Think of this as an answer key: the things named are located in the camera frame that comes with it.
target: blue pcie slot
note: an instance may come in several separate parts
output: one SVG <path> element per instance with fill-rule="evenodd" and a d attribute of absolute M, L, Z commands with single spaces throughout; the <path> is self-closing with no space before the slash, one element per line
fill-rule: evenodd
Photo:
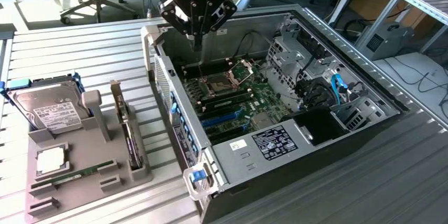
<path fill-rule="evenodd" d="M 214 119 L 204 120 L 202 122 L 203 127 L 210 127 L 210 126 L 214 126 L 219 123 L 223 123 L 223 122 L 227 122 L 227 121 L 231 121 L 231 120 L 239 118 L 242 111 L 243 111 L 243 108 L 240 108 L 239 111 L 232 112 L 232 113 L 230 113 L 224 116 L 220 116 L 220 117 L 214 118 Z"/>

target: black robotic end effector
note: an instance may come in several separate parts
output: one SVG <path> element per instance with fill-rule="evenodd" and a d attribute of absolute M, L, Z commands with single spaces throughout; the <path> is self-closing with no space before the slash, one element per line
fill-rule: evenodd
<path fill-rule="evenodd" d="M 203 36 L 216 31 L 235 12 L 232 0 L 167 0 L 160 4 L 163 18 L 194 40 L 194 51 L 202 50 Z"/>

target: metal shelf frame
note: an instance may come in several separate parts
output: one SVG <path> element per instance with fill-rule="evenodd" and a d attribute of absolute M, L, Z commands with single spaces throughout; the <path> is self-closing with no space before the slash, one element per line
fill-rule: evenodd
<path fill-rule="evenodd" d="M 394 10 L 395 6 L 398 5 L 400 0 L 391 0 L 387 4 L 378 20 L 375 21 L 371 29 L 367 31 L 366 36 L 362 38 L 362 40 L 358 43 L 358 48 L 363 48 L 367 43 L 371 41 L 376 30 L 384 20 L 387 19 L 391 11 Z M 420 9 L 426 14 L 428 14 L 432 18 L 435 18 L 439 22 L 444 24 L 443 28 L 439 30 L 439 32 L 434 35 L 434 37 L 430 39 L 428 43 L 423 46 L 420 49 L 420 52 L 424 52 L 431 44 L 438 40 L 440 35 L 447 31 L 448 29 L 448 0 L 404 0 L 411 6 Z"/>

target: hard drive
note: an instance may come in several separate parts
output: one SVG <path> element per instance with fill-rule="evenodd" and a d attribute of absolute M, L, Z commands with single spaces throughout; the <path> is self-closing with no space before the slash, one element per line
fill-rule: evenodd
<path fill-rule="evenodd" d="M 12 81 L 2 94 L 26 116 L 34 130 L 47 128 L 59 134 L 82 128 L 82 119 L 91 116 L 82 104 L 82 92 L 79 75 L 68 74 L 32 82 Z"/>

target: motherboard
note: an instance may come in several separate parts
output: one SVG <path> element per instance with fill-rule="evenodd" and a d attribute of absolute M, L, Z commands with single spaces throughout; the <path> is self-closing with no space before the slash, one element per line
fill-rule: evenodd
<path fill-rule="evenodd" d="M 200 76 L 186 78 L 183 85 L 208 139 L 219 144 L 279 123 L 291 110 L 268 84 L 260 61 L 228 62 L 226 71 L 203 75 L 211 68 L 196 67 Z"/>

